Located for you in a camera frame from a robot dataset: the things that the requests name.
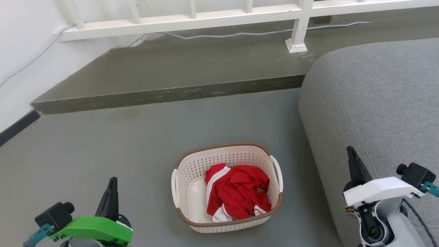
cable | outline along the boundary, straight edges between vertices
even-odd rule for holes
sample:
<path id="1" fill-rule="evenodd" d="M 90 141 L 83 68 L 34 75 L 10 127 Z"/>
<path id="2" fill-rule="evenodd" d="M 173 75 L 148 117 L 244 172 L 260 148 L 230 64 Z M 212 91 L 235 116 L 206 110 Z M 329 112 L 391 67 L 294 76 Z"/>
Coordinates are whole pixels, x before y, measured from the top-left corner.
<path id="1" fill-rule="evenodd" d="M 353 23 L 349 23 L 349 24 L 317 26 L 317 27 L 309 27 L 306 30 L 334 28 L 334 27 L 347 27 L 347 26 L 363 24 L 363 23 L 370 23 L 370 22 L 353 22 Z M 275 34 L 275 33 L 286 33 L 286 32 L 291 32 L 291 31 L 293 31 L 293 30 L 287 29 L 287 30 L 273 31 L 273 32 L 266 32 L 266 33 L 234 33 L 234 34 L 227 34 L 227 35 L 196 35 L 196 36 L 191 36 L 191 37 L 184 37 L 184 36 L 180 36 L 180 35 L 177 35 L 174 33 L 168 33 L 168 32 L 161 32 L 161 33 L 166 34 L 166 35 L 170 35 L 170 36 L 174 36 L 177 38 L 181 38 L 184 40 L 191 40 L 191 39 L 196 39 L 196 38 L 228 38 L 228 37 L 234 37 L 234 36 L 239 36 L 239 35 L 262 36 L 262 35 Z"/>
<path id="2" fill-rule="evenodd" d="M 424 227 L 425 231 L 427 232 L 427 235 L 431 238 L 433 246 L 434 247 L 438 247 L 438 244 L 436 243 L 435 238 L 433 237 L 432 233 L 430 232 L 430 230 L 428 229 L 427 225 L 425 224 L 425 222 L 422 220 L 421 216 L 416 212 L 416 210 L 413 208 L 413 206 L 404 198 L 402 197 L 403 202 L 405 202 L 407 204 L 407 206 L 413 211 L 413 214 L 417 217 L 417 219 L 419 220 L 419 222 L 421 223 L 421 225 Z"/>
<path id="3" fill-rule="evenodd" d="M 72 25 L 68 25 L 64 28 L 62 28 L 61 30 L 59 30 L 59 32 L 57 33 L 56 37 L 53 39 L 53 41 L 42 51 L 40 52 L 30 63 L 28 63 L 26 66 L 24 66 L 23 68 L 19 69 L 17 72 L 13 73 L 12 75 L 6 77 L 6 80 L 4 80 L 2 83 L 0 83 L 0 87 L 3 86 L 10 78 L 12 78 L 13 76 L 15 76 L 16 74 L 20 73 L 22 70 L 26 69 L 29 65 L 31 65 L 33 62 L 35 62 L 37 59 L 39 59 L 41 57 L 41 55 L 43 55 L 54 43 L 55 41 L 59 38 L 59 36 L 62 34 L 62 32 L 64 32 L 65 30 L 72 28 L 76 26 L 76 24 L 72 24 Z"/>
<path id="4" fill-rule="evenodd" d="M 370 23 L 370 22 L 353 22 L 353 23 L 349 23 L 349 24 L 309 27 L 309 28 L 307 28 L 307 30 L 322 29 L 322 28 L 348 27 L 348 26 L 357 25 L 357 24 L 363 24 L 363 23 Z M 69 28 L 72 28 L 74 26 L 76 26 L 76 24 L 68 25 L 68 26 L 64 27 L 63 29 L 61 29 L 57 33 L 57 35 L 53 39 L 53 41 L 42 52 L 40 52 L 29 64 L 27 64 L 23 68 L 19 69 L 17 72 L 13 73 L 12 75 L 6 77 L 6 79 L 2 83 L 0 83 L 0 87 L 2 87 L 10 78 L 12 78 L 16 74 L 20 73 L 21 71 L 26 69 L 29 65 L 31 65 L 33 62 L 35 62 L 37 59 L 39 59 L 55 43 L 55 41 L 59 38 L 59 36 L 65 30 L 67 30 Z M 196 38 L 228 38 L 228 37 L 234 37 L 234 36 L 239 36 L 239 35 L 262 36 L 262 35 L 269 35 L 269 34 L 275 34 L 275 33 L 286 33 L 286 32 L 291 32 L 291 31 L 293 31 L 293 30 L 292 29 L 287 29 L 287 30 L 274 31 L 274 32 L 266 32 L 266 33 L 235 33 L 235 34 L 229 34 L 229 35 L 196 35 L 196 36 L 191 36 L 191 37 L 184 37 L 184 36 L 180 36 L 180 35 L 173 34 L 173 33 L 168 33 L 168 32 L 161 32 L 161 33 L 162 34 L 166 34 L 166 35 L 171 35 L 171 36 L 174 36 L 174 37 L 177 37 L 177 38 L 181 38 L 181 39 L 184 39 L 184 40 L 191 40 L 191 39 L 196 39 Z"/>

gray floor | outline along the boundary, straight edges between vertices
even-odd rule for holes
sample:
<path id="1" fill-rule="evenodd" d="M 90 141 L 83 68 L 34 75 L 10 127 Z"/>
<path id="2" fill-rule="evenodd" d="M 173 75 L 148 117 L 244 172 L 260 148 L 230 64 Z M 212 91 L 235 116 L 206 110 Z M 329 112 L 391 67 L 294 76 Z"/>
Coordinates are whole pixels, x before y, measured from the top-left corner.
<path id="1" fill-rule="evenodd" d="M 50 115 L 0 148 L 0 239 L 19 246 L 33 218 L 71 201 L 93 215 L 111 176 L 132 246 L 341 246 L 298 113 L 300 89 Z M 270 149 L 284 202 L 263 225 L 200 234 L 178 217 L 170 178 L 186 151 L 229 142 Z M 55 247 L 46 240 L 40 246 Z"/>
<path id="2" fill-rule="evenodd" d="M 80 98 L 306 74 L 320 56 L 340 48 L 439 37 L 438 11 L 439 7 L 426 7 L 337 15 L 331 24 L 373 23 L 309 30 L 305 37 L 308 51 L 295 54 L 288 53 L 284 43 L 290 33 L 194 40 L 162 36 L 137 47 L 106 53 L 38 97 L 34 105 L 51 107 L 52 104 L 43 103 L 53 102 L 93 107 L 93 102 L 83 102 Z M 184 36 L 262 33 L 290 29 L 293 24 L 291 20 L 175 33 Z M 127 106 L 129 100 L 118 97 L 112 99 L 115 101 L 119 101 L 119 106 Z"/>

baseboard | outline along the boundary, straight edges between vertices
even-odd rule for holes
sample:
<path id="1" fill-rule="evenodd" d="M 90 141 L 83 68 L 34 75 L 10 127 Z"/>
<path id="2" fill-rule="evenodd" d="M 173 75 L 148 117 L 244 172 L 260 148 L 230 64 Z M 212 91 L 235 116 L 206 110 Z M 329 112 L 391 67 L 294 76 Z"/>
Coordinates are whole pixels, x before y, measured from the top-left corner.
<path id="1" fill-rule="evenodd" d="M 36 111 L 32 111 L 10 126 L 8 129 L 0 133 L 0 147 L 3 146 L 7 141 L 11 140 L 22 130 L 26 129 L 33 122 L 37 121 L 39 118 L 39 114 Z"/>

laundry basket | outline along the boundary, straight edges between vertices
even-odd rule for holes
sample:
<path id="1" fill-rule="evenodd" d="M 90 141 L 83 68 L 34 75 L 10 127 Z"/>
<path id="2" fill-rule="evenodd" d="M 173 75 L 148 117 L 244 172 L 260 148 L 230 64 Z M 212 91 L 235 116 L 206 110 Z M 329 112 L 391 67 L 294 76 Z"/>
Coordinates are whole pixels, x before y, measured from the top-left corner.
<path id="1" fill-rule="evenodd" d="M 206 213 L 205 172 L 211 166 L 225 163 L 228 167 L 252 165 L 261 168 L 270 179 L 267 197 L 271 211 L 230 222 L 213 222 Z M 282 204 L 281 168 L 264 147 L 254 143 L 211 146 L 191 151 L 180 158 L 172 172 L 171 189 L 174 205 L 180 218 L 192 229 L 201 233 L 229 232 L 262 224 Z"/>

white railing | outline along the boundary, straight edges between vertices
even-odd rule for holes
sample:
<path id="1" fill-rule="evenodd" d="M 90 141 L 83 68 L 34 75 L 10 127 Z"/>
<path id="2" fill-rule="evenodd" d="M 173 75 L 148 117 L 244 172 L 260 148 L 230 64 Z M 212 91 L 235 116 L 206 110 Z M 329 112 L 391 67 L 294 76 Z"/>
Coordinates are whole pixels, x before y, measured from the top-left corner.
<path id="1" fill-rule="evenodd" d="M 74 0 L 64 0 L 76 26 L 64 31 L 60 41 L 296 20 L 291 39 L 285 42 L 289 52 L 301 52 L 306 51 L 304 38 L 310 17 L 439 6 L 439 0 L 299 0 L 297 4 L 253 7 L 252 0 L 245 0 L 245 9 L 197 12 L 196 0 L 187 0 L 191 10 L 187 15 L 141 18 L 136 0 L 128 1 L 132 19 L 84 23 Z"/>

